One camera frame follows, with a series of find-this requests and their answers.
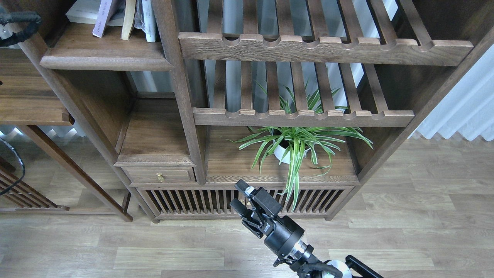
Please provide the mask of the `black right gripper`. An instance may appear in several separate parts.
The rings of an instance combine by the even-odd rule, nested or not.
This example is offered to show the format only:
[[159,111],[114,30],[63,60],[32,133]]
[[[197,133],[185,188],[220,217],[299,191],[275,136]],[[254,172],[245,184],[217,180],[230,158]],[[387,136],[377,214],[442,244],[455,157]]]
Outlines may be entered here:
[[248,198],[252,207],[247,209],[237,198],[230,206],[241,216],[242,224],[264,243],[279,258],[301,258],[305,244],[301,241],[304,229],[289,216],[279,217],[282,206],[264,188],[255,189],[243,179],[235,183],[235,188]]

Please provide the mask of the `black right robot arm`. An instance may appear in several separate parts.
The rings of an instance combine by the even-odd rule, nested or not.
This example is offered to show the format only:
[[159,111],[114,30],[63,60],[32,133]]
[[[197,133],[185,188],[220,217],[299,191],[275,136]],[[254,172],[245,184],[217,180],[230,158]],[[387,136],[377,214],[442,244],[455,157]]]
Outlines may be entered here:
[[255,189],[244,180],[239,180],[235,187],[247,197],[252,208],[248,209],[238,199],[233,199],[230,205],[254,235],[259,239],[266,236],[265,245],[277,255],[274,267],[286,263],[300,278],[353,278],[351,269],[362,278],[381,277],[352,255],[345,262],[320,261],[313,255],[313,246],[302,241],[304,229],[289,216],[278,216],[282,206],[264,188]]

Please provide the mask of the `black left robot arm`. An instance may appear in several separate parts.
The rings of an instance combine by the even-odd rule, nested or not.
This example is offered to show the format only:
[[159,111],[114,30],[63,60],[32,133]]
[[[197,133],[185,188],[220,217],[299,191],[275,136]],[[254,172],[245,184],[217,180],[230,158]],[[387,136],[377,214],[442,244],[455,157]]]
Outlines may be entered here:
[[1,38],[0,46],[8,47],[30,39],[38,32],[42,17],[36,11],[12,11],[1,7],[0,22],[3,27],[11,29],[11,34]]

